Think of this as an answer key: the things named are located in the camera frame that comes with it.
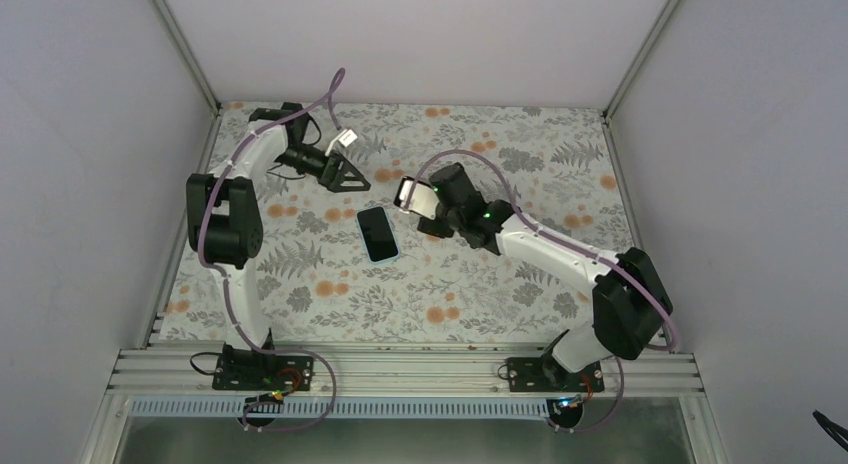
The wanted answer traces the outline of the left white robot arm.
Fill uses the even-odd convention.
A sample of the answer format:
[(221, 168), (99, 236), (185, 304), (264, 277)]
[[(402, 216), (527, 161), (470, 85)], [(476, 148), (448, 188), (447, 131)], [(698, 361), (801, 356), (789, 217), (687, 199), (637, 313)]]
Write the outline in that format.
[(200, 264), (221, 288), (229, 324), (225, 343), (247, 353), (239, 376), (255, 389), (270, 386), (278, 375), (271, 355), (270, 322), (261, 308), (256, 258), (264, 242), (256, 186), (267, 172), (288, 167), (312, 177), (332, 193), (364, 192), (371, 184), (343, 151), (357, 141), (350, 128), (338, 127), (325, 148), (305, 141), (314, 122), (297, 103), (258, 108), (249, 118), (232, 155), (207, 173), (186, 182), (188, 241)]

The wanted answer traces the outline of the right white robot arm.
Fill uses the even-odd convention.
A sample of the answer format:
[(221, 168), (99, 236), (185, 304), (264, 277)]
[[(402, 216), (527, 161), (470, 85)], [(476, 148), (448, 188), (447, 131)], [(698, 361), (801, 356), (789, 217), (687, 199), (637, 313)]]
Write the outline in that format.
[(459, 163), (429, 181), (402, 179), (395, 205), (418, 216), (420, 232), (459, 235), (473, 249), (516, 258), (585, 295), (590, 319), (562, 331), (541, 356), (544, 383), (565, 391), (590, 364), (637, 359), (671, 315), (673, 306), (650, 257), (632, 247), (615, 253), (549, 230), (505, 200), (486, 200)]

